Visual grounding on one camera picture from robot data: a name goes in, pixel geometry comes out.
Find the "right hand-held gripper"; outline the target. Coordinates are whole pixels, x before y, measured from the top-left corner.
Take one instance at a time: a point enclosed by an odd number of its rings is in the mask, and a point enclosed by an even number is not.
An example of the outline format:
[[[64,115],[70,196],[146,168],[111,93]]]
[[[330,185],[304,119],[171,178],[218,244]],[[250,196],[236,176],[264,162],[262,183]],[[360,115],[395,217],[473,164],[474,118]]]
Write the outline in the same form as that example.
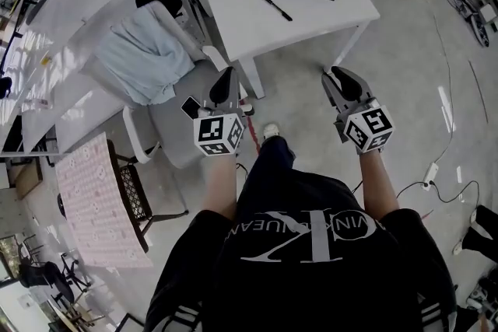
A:
[[[346,68],[333,66],[330,75],[321,76],[321,83],[339,113],[335,125],[342,142],[351,141],[358,154],[381,152],[394,133],[394,121],[387,107],[372,99],[367,82]]]

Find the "black metal frame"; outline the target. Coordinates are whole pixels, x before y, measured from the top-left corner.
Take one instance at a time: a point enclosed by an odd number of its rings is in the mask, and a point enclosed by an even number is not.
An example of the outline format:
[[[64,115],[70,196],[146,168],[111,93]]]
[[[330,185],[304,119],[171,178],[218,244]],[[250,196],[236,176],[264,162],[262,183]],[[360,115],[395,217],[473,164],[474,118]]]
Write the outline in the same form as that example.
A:
[[[144,324],[130,313],[126,313],[114,332],[143,332]]]

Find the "black metal lattice table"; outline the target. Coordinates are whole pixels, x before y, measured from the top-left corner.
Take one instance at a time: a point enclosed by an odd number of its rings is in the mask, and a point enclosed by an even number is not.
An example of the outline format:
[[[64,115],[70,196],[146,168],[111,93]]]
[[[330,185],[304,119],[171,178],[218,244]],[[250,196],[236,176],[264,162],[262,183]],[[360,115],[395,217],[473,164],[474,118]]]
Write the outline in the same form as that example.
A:
[[[184,205],[184,210],[180,213],[154,214],[135,167],[138,160],[135,157],[130,158],[117,154],[114,143],[110,139],[107,139],[106,142],[124,209],[144,253],[148,253],[149,244],[146,242],[146,233],[150,227],[157,222],[184,217],[189,214],[189,210],[187,205]]]

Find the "pink patterned tablecloth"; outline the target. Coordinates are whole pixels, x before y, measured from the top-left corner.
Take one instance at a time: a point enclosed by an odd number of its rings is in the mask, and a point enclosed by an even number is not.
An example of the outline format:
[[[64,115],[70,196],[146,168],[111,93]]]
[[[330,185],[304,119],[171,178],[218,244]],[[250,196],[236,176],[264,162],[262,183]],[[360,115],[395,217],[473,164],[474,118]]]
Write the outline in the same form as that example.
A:
[[[88,266],[152,267],[147,244],[125,203],[114,146],[102,133],[55,164],[65,217]]]

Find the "person's left forearm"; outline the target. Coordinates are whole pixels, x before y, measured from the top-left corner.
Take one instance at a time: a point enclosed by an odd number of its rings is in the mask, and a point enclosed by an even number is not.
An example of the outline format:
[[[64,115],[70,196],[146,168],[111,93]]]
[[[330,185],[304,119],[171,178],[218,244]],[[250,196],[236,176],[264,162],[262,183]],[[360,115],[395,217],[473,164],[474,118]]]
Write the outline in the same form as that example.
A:
[[[234,220],[237,212],[236,156],[212,156],[207,160],[205,200],[202,207]]]

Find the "white square table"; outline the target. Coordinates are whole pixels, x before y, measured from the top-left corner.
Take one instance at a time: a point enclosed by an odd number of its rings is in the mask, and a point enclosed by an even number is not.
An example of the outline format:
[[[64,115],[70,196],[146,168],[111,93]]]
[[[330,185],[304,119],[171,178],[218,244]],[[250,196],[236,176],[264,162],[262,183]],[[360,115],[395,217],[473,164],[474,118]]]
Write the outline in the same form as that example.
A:
[[[314,37],[353,28],[335,59],[340,64],[368,24],[380,14],[371,0],[272,0],[284,19],[264,0],[206,0],[228,58],[240,63],[257,98],[265,95],[255,57]]]

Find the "black pen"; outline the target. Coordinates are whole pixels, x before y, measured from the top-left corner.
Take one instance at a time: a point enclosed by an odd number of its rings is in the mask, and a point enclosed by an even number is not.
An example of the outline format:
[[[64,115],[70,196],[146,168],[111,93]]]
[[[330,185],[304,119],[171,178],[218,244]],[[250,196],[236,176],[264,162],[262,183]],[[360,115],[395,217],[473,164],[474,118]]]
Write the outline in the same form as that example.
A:
[[[293,18],[283,11],[280,7],[278,7],[272,0],[264,0],[266,3],[268,3],[272,8],[274,8],[284,19],[286,19],[289,22],[293,21]]]

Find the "black mesh office chair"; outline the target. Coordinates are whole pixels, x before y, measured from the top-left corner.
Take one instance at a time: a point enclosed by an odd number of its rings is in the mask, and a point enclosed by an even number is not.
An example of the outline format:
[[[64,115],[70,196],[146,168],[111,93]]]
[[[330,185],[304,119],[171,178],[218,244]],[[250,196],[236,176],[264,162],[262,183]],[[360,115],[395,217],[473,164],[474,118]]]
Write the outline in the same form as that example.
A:
[[[88,277],[82,276],[79,278],[77,276],[79,260],[73,258],[69,264],[68,254],[66,252],[62,253],[60,255],[62,269],[54,262],[38,260],[37,255],[42,246],[32,249],[28,245],[28,240],[34,237],[35,235],[28,236],[21,243],[18,242],[17,238],[14,238],[19,258],[17,280],[24,288],[36,286],[56,288],[58,290],[58,294],[54,297],[56,302],[60,299],[65,299],[71,304],[76,303],[77,300],[72,291],[72,286],[75,286],[81,293],[85,293],[89,291],[92,285]]]

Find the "light blue cloth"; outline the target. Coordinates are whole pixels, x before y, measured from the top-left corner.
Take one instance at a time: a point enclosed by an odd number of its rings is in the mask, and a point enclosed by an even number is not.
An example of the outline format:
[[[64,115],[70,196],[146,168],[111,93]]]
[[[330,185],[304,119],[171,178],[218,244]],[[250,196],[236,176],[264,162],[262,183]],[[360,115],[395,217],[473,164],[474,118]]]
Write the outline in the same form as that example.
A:
[[[96,57],[140,105],[174,98],[174,85],[194,67],[180,41],[167,29],[171,14],[150,2],[112,26],[95,50]]]

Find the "wooden stool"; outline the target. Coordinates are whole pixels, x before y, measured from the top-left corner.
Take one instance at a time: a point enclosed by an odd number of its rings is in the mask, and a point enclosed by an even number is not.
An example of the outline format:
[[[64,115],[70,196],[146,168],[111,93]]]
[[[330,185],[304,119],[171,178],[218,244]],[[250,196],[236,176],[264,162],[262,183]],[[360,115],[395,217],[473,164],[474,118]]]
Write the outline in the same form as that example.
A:
[[[66,311],[55,309],[58,318],[71,332],[85,332],[88,328],[94,327],[98,321],[105,316],[94,316],[89,310],[84,309],[81,305],[75,304],[70,306]]]

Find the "brown cardboard piece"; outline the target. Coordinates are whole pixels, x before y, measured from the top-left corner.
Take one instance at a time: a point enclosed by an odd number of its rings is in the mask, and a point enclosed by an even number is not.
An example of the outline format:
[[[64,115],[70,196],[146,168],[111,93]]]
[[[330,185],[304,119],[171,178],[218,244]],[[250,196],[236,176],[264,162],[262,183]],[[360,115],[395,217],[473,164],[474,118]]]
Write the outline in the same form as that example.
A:
[[[8,170],[8,176],[21,201],[43,181],[40,160],[32,158],[13,163]]]

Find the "person's right forearm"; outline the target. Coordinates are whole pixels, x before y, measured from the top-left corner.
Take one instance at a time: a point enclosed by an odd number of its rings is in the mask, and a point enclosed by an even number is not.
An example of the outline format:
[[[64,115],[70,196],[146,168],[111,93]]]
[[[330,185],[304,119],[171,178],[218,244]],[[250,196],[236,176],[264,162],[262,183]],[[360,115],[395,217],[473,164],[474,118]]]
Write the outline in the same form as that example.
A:
[[[399,203],[391,180],[377,150],[359,156],[363,179],[363,202],[365,212],[381,220],[385,215],[398,210]]]

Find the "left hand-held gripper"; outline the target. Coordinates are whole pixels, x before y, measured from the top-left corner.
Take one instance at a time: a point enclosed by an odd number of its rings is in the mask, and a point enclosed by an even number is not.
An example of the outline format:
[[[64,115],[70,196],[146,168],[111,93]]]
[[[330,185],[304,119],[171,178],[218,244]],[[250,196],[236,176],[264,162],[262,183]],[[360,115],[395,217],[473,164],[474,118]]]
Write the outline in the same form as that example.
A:
[[[220,105],[230,96],[229,105]],[[201,108],[193,120],[194,144],[205,156],[233,155],[247,126],[247,117],[254,114],[251,104],[239,104],[240,82],[237,70],[226,68],[209,91],[209,99],[217,106]]]

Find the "thin brown stick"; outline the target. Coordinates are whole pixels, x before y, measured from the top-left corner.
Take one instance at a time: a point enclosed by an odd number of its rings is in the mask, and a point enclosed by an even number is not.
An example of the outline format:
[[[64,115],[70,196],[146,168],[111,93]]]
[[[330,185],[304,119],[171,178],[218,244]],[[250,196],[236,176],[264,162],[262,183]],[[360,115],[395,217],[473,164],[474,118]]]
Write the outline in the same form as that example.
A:
[[[468,64],[469,64],[470,69],[472,71],[472,75],[474,77],[475,84],[476,84],[476,87],[477,87],[477,90],[478,90],[478,93],[479,93],[479,99],[480,99],[480,103],[482,105],[482,111],[484,113],[484,118],[485,118],[485,121],[486,121],[486,125],[488,125],[489,124],[489,116],[488,116],[487,109],[486,109],[486,103],[485,103],[485,100],[483,98],[482,89],[481,89],[481,86],[479,84],[478,77],[477,77],[477,75],[475,73],[475,68],[474,68],[474,66],[472,64],[472,61],[468,60]]]

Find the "black equipment pile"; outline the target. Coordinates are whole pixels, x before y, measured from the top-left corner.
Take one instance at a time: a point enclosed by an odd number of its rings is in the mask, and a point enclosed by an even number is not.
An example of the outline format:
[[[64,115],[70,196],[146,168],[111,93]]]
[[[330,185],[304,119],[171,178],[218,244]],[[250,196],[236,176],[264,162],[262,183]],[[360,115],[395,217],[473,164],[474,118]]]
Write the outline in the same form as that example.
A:
[[[498,268],[479,279],[466,305],[486,317],[490,332],[498,332]]]

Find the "person's black printed t-shirt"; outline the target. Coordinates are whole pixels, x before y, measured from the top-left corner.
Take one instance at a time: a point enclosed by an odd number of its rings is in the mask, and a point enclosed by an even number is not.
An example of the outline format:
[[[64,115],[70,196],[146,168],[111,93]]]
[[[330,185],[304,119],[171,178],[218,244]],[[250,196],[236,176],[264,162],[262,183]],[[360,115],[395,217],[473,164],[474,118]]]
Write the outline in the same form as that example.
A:
[[[453,326],[446,264],[419,214],[371,218],[342,182],[251,175],[234,220],[200,211],[174,245],[144,332],[425,332]]]

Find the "person's dark trousers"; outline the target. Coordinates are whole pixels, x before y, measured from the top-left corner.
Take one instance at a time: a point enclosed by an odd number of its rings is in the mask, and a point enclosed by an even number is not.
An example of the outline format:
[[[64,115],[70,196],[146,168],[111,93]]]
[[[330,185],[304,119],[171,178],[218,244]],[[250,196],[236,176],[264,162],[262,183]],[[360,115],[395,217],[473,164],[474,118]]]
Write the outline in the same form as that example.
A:
[[[258,157],[249,172],[247,188],[268,189],[277,184],[279,178],[293,168],[295,154],[280,135],[264,140]]]

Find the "long white desk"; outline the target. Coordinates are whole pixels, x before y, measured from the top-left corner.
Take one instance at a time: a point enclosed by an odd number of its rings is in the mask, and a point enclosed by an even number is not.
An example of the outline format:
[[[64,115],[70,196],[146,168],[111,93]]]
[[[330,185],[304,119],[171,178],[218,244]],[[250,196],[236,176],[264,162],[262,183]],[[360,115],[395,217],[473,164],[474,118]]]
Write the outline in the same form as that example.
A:
[[[194,42],[210,44],[196,0],[182,0],[188,21],[182,25]],[[11,47],[6,74],[11,94],[0,100],[0,156],[17,116],[22,116],[22,155],[87,93],[96,80],[83,75],[93,52],[109,27],[132,13],[134,0],[47,0]]]

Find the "grey white office chair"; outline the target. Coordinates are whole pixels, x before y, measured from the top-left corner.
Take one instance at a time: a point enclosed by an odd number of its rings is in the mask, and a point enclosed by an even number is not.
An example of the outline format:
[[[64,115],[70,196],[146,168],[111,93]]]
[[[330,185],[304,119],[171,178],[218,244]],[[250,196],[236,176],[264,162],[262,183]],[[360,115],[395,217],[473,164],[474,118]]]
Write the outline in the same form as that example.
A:
[[[128,132],[128,137],[132,143],[135,158],[140,163],[147,163],[151,155],[146,153],[139,138],[139,124],[134,120],[133,113],[136,110],[143,111],[147,114],[147,120],[154,128],[157,136],[155,149],[162,149],[165,156],[178,169],[183,169],[196,163],[205,155],[194,144],[194,125],[182,110],[181,105],[189,97],[194,97],[201,108],[217,107],[209,99],[209,91],[214,83],[219,79],[226,68],[232,68],[228,65],[225,58],[219,50],[213,46],[200,46],[194,42],[188,33],[185,33],[182,27],[175,19],[175,13],[169,9],[169,2],[159,0],[145,0],[139,4],[135,1],[135,7],[132,13],[154,1],[162,3],[171,16],[167,18],[167,29],[180,41],[184,49],[188,52],[195,67],[187,73],[177,84],[174,85],[176,96],[165,103],[143,106],[135,103],[125,90],[103,66],[95,55],[95,50],[88,62],[82,69],[83,74],[88,75],[91,79],[109,94],[118,98],[123,104],[122,117]]]

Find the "black smartphone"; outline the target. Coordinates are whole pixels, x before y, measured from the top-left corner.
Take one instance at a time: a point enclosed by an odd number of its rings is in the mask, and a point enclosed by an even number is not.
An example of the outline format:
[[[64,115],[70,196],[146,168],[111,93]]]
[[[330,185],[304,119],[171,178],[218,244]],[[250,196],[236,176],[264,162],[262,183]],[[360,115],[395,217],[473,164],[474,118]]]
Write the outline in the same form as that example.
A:
[[[191,119],[198,118],[198,112],[201,109],[199,102],[192,96],[189,96],[181,105],[181,110]]]

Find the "white power strip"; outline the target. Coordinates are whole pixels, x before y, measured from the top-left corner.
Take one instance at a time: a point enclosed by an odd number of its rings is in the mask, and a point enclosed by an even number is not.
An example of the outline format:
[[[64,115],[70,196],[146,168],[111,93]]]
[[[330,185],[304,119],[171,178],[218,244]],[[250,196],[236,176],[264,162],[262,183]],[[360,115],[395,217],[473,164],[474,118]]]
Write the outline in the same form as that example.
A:
[[[423,182],[421,183],[421,187],[423,190],[429,190],[431,183],[434,181],[437,172],[438,172],[439,166],[436,163],[430,163],[426,174],[423,178]]]

